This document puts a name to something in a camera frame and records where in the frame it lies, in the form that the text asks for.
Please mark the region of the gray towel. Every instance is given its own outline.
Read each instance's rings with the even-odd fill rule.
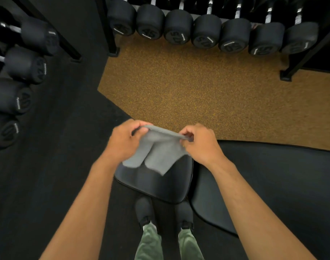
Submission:
[[[180,139],[192,141],[191,138],[153,125],[144,127],[149,131],[140,140],[134,156],[123,161],[124,166],[137,168],[145,161],[147,168],[164,175],[178,159],[189,155],[180,144]]]

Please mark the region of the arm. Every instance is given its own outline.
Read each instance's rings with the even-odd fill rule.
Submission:
[[[182,144],[213,174],[249,259],[315,259],[223,154],[212,130],[197,124],[180,134],[194,136]]]
[[[114,128],[41,260],[99,258],[114,172],[120,162],[134,155],[148,129],[141,128],[131,136],[132,131],[146,124],[150,123],[130,119]]]

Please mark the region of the rubber gym floor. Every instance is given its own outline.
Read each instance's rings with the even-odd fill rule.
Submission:
[[[300,70],[279,80],[277,54],[262,59],[118,38],[106,43],[93,0],[30,0],[83,55],[49,58],[50,78],[16,145],[0,153],[0,259],[38,259],[82,187],[114,126],[130,116],[178,131],[201,122],[219,139],[330,150],[330,74]],[[10,0],[11,12],[23,13]],[[138,193],[114,182],[100,259],[133,259],[142,232]],[[180,259],[171,205],[154,201],[165,259]],[[195,217],[205,259],[247,259],[239,239]]]

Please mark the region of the black sneaker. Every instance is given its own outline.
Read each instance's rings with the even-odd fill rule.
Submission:
[[[157,231],[159,230],[157,226],[157,222],[155,220],[152,200],[149,197],[147,196],[139,197],[135,203],[135,211],[136,211],[137,221],[139,222],[141,229],[143,229],[143,227],[146,224],[149,224],[150,221],[152,221],[152,223],[156,226]]]
[[[181,230],[190,229],[194,232],[194,214],[188,201],[183,201],[175,206],[177,234]]]

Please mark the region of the left hand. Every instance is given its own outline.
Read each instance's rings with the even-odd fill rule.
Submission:
[[[144,125],[152,124],[131,118],[115,127],[102,156],[113,161],[116,165],[132,157],[136,153],[140,139],[148,132],[148,128],[140,128],[133,136],[131,133]]]

